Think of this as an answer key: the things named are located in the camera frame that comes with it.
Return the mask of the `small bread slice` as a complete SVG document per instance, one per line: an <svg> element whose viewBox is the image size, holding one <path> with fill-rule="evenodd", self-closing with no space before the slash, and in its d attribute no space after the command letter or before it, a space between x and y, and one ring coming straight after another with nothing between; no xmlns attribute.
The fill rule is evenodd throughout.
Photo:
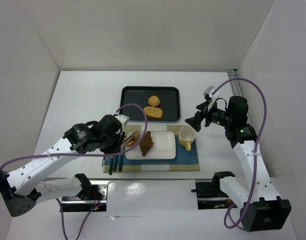
<svg viewBox="0 0 306 240"><path fill-rule="evenodd" d="M138 142L139 138L140 138L140 135L137 135L137 136L136 136L135 138L133 138L130 142L128 142L128 143L126 144L126 146L132 147L133 145L135 145L135 144Z"/></svg>

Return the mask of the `brown croissant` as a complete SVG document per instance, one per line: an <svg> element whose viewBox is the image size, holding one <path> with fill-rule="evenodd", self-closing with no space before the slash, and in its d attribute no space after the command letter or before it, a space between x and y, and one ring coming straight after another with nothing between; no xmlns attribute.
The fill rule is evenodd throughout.
<svg viewBox="0 0 306 240"><path fill-rule="evenodd" d="M147 153L150 151L153 145L154 145L154 142L152 141L151 132L147 131L142 141L139 143L140 150L141 150L143 157L147 155Z"/></svg>

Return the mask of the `metal kitchen tongs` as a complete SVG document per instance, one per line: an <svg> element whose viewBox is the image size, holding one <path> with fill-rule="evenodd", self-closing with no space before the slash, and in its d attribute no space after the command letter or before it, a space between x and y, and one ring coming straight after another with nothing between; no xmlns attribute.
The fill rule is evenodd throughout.
<svg viewBox="0 0 306 240"><path fill-rule="evenodd" d="M137 135L140 135L140 132L139 131L133 131L133 132L129 132L126 136L126 138L122 141L122 144L121 144L121 150L125 150L126 147L126 144L128 142L130 142L133 138L135 138Z"/></svg>

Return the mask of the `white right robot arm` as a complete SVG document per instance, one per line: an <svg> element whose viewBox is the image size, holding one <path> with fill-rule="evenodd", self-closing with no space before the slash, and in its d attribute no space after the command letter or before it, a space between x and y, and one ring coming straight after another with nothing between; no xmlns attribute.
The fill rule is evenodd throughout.
<svg viewBox="0 0 306 240"><path fill-rule="evenodd" d="M245 189L236 176L229 171L216 172L213 176L213 189L216 193L228 196L239 209L241 220L236 223L247 232L282 229L291 211L289 200L282 199L272 184L256 144L257 135L247 122L247 99L233 96L226 109L217 107L216 96L205 96L206 101L198 105L194 117L186 119L196 131L211 123L225 129L225 136L237 155L243 168L249 189Z"/></svg>

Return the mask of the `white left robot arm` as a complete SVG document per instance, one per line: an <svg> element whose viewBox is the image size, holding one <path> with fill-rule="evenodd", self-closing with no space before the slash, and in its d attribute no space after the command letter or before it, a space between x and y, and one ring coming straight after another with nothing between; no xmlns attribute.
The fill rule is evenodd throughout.
<svg viewBox="0 0 306 240"><path fill-rule="evenodd" d="M29 163L11 172L0 169L0 192L10 215L21 216L38 203L60 197L88 198L95 188L83 173L68 179L51 181L47 178L95 150L101 150L104 156L116 153L120 149L123 127L128 122L129 117L125 115L107 114L100 121L75 124Z"/></svg>

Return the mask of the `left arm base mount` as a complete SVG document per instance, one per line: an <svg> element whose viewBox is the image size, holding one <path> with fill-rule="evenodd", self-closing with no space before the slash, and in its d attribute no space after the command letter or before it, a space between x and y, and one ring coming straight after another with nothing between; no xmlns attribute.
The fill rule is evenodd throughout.
<svg viewBox="0 0 306 240"><path fill-rule="evenodd" d="M78 196L64 196L61 198L63 212L77 213L105 212L107 209L108 181L92 180L91 191L87 196L82 198Z"/></svg>

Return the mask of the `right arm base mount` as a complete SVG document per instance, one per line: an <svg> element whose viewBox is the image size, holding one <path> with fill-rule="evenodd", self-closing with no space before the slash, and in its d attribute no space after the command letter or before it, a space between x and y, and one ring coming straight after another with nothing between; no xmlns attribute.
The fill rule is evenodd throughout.
<svg viewBox="0 0 306 240"><path fill-rule="evenodd" d="M215 190L211 180L196 180L195 188L191 192L196 194L199 210L227 209L232 203L225 193Z"/></svg>

